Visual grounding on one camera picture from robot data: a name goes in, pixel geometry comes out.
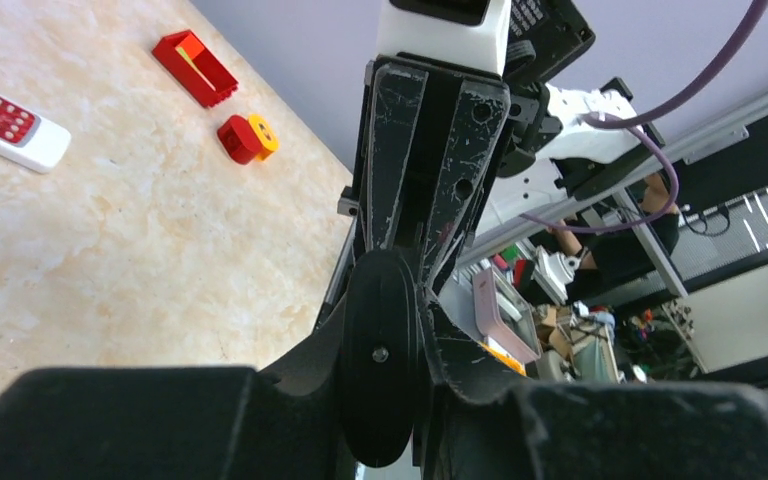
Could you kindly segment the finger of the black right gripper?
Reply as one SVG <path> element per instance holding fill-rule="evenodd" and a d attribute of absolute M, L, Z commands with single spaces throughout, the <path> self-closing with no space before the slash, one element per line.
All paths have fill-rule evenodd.
<path fill-rule="evenodd" d="M 366 246 L 392 247 L 428 73 L 400 63 L 375 72 L 367 166 Z"/>
<path fill-rule="evenodd" d="M 423 243 L 420 284 L 430 290 L 472 194 L 484 178 L 510 107 L 502 84 L 462 83 L 445 143 Z"/>

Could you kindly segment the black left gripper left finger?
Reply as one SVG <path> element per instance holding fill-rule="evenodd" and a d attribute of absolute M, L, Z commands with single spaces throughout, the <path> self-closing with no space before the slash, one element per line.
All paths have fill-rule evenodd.
<path fill-rule="evenodd" d="M 0 479 L 350 479 L 333 366 L 348 309 L 263 370 L 26 372 L 0 394 Z"/>

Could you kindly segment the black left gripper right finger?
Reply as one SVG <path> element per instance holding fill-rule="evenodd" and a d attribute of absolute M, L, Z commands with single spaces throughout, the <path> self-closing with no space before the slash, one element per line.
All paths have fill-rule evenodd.
<path fill-rule="evenodd" d="M 768 396 L 735 383 L 547 382 L 503 365 L 419 299 L 432 398 L 426 479 L 768 479 Z"/>

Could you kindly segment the white remote control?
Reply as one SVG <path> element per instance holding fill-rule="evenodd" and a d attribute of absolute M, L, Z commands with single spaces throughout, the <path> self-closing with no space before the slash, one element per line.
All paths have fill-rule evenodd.
<path fill-rule="evenodd" d="M 0 156 L 39 174 L 51 172 L 72 140 L 61 125 L 0 94 Z"/>

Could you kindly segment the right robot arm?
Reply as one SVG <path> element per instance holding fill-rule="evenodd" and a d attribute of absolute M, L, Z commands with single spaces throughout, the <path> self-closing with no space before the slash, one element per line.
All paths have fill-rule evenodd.
<path fill-rule="evenodd" d="M 647 157 L 649 125 L 614 79 L 555 87 L 594 34 L 569 1 L 385 1 L 368 64 L 353 183 L 351 284 L 438 291 L 526 214 L 599 195 Z"/>

